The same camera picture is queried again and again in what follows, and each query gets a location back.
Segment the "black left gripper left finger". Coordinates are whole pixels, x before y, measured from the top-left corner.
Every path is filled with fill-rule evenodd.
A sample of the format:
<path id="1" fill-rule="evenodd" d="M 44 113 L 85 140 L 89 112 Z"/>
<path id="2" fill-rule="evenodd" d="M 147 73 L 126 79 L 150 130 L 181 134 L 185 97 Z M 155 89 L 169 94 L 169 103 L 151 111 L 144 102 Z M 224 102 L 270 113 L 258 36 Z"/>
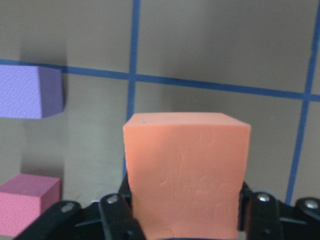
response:
<path id="1" fill-rule="evenodd" d="M 144 240 L 132 213 L 128 180 L 118 192 L 103 196 L 83 208 L 76 201 L 55 203 L 33 221 L 17 240 Z"/>

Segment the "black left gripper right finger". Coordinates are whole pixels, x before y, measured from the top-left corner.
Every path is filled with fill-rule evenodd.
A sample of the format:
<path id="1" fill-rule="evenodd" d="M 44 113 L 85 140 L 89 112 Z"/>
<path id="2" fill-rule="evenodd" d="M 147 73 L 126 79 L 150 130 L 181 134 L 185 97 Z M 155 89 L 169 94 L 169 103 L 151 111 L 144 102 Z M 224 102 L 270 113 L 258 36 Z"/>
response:
<path id="1" fill-rule="evenodd" d="M 247 240 L 318 240 L 320 200 L 300 198 L 294 206 L 244 182 L 239 193 L 237 229 Z"/>

